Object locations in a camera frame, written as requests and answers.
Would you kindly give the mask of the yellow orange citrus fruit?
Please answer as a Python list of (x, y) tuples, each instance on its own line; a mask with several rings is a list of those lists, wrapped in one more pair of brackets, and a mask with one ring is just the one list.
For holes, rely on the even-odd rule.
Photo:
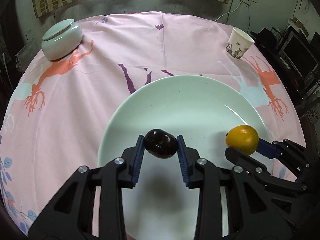
[(252, 155), (259, 144), (257, 131), (248, 125), (240, 125), (231, 129), (225, 138), (227, 147), (235, 148), (246, 155)]

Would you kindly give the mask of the white paper cup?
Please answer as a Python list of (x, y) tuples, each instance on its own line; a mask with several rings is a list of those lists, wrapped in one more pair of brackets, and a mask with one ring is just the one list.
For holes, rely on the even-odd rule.
[(232, 33), (226, 45), (227, 55), (234, 60), (239, 60), (254, 44), (254, 40), (243, 30), (233, 27)]

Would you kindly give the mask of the small dark purple plum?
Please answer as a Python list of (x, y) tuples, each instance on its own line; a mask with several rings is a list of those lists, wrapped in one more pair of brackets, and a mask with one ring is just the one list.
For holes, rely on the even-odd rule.
[(178, 151), (177, 139), (162, 129), (152, 129), (144, 137), (144, 148), (159, 159), (173, 157)]

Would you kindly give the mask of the large white plate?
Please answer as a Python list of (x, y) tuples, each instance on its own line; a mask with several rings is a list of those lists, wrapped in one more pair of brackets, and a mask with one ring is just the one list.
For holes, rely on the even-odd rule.
[[(239, 125), (252, 126), (270, 140), (258, 112), (233, 88), (198, 75), (165, 77), (135, 91), (116, 110), (99, 146), (98, 165), (120, 157), (140, 135), (157, 128), (181, 135), (202, 158), (230, 169), (225, 137)], [(122, 196), (129, 236), (193, 239), (199, 191), (186, 187), (177, 156), (159, 159), (145, 152), (138, 183)]]

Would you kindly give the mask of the pink patterned tablecloth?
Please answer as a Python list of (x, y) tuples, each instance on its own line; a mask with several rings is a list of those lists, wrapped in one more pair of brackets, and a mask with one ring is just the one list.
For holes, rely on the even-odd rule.
[(14, 90), (1, 127), (1, 193), (26, 235), (50, 198), (80, 165), (95, 167), (117, 107), (144, 85), (199, 75), (239, 91), (274, 140), (305, 144), (296, 110), (274, 65), (257, 47), (242, 61), (225, 47), (232, 28), (196, 16), (143, 12), (81, 20), (83, 41), (55, 62), (42, 52)]

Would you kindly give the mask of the celadon lidded jar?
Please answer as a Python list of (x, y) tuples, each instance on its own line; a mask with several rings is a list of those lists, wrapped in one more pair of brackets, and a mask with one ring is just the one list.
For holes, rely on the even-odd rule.
[(48, 60), (58, 60), (72, 52), (81, 43), (82, 36), (82, 28), (74, 19), (62, 20), (43, 35), (42, 52)]

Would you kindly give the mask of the black computer monitor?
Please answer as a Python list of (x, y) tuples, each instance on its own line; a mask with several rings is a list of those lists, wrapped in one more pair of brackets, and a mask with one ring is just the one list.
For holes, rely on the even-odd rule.
[(303, 79), (306, 79), (318, 67), (318, 61), (310, 49), (293, 32), (289, 34), (279, 54), (287, 65)]

